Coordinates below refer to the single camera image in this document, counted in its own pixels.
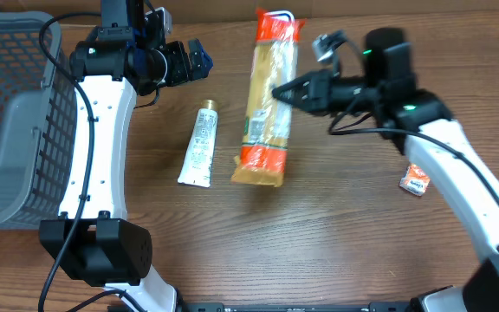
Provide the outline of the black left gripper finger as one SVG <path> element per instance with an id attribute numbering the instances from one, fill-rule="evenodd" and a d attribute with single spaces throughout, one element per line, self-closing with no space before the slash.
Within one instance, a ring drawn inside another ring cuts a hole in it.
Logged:
<path id="1" fill-rule="evenodd" d="M 205 64 L 191 66 L 190 80 L 196 81 L 207 78 L 210 73 L 210 68 Z"/>
<path id="2" fill-rule="evenodd" d="M 192 66 L 212 66 L 211 57 L 204 50 L 203 45 L 198 39 L 192 39 L 188 42 L 190 50 L 190 59 Z"/>

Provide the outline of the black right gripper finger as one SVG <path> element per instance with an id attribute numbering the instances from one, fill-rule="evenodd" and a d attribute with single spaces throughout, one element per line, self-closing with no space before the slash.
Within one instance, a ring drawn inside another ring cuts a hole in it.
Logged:
<path id="1" fill-rule="evenodd" d="M 290 95 L 288 93 L 276 94 L 275 98 L 281 102 L 289 104 L 291 107 L 297 108 L 303 112 L 311 113 L 314 110 L 314 105 L 306 96 Z"/>
<path id="2" fill-rule="evenodd" d="M 282 84 L 272 90 L 273 96 L 303 96 L 308 93 L 308 84 L 315 76 L 315 72 L 309 72 L 294 80 Z"/>

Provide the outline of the orange long snack packet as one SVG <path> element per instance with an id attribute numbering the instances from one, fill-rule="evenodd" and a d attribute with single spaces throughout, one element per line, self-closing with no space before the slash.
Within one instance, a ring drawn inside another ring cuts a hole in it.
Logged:
<path id="1" fill-rule="evenodd" d="M 278 187 L 283 183 L 292 108 L 272 90 L 295 78 L 298 42 L 304 21 L 283 22 L 257 13 L 256 46 L 241 152 L 231 181 Z"/>

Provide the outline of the white tube with gold cap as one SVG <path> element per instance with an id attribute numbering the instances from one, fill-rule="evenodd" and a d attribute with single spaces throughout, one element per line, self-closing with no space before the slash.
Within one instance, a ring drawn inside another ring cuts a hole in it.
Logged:
<path id="1" fill-rule="evenodd" d="M 211 186 L 211 170 L 217 137 L 217 103 L 203 100 L 185 153 L 178 182 L 204 188 Z"/>

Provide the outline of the small orange sachet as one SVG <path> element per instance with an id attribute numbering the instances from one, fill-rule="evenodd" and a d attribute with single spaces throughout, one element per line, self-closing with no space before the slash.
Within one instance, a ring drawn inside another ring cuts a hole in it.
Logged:
<path id="1" fill-rule="evenodd" d="M 400 180 L 399 187 L 416 196 L 423 196 L 430 182 L 430 177 L 419 166 L 411 163 Z"/>

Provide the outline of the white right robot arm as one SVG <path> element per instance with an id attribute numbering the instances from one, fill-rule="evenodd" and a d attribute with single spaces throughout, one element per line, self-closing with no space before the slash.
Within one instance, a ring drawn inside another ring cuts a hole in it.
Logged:
<path id="1" fill-rule="evenodd" d="M 480 265 L 462 287 L 444 287 L 412 298 L 410 311 L 499 311 L 499 180 L 469 143 L 449 108 L 421 89 L 412 68 L 412 47 L 400 28 L 370 31 L 358 56 L 361 77 L 342 75 L 337 49 L 342 31 L 316 38 L 313 50 L 324 69 L 274 88 L 279 101 L 313 115 L 332 115 L 329 133 L 345 116 L 370 114 L 374 131 L 390 140 L 436 186 L 468 232 Z"/>

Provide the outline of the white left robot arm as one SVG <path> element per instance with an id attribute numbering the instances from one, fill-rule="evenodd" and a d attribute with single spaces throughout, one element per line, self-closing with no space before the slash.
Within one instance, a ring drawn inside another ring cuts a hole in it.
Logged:
<path id="1" fill-rule="evenodd" d="M 60 67 L 76 95 L 74 151 L 58 215 L 40 223 L 40 242 L 53 270 L 131 311 L 184 311 L 179 291 L 152 266 L 149 231 L 127 218 L 126 143 L 139 96 L 204 79 L 213 62 L 198 40 L 168 42 L 171 15 L 148 1 L 105 1 L 98 17 Z"/>

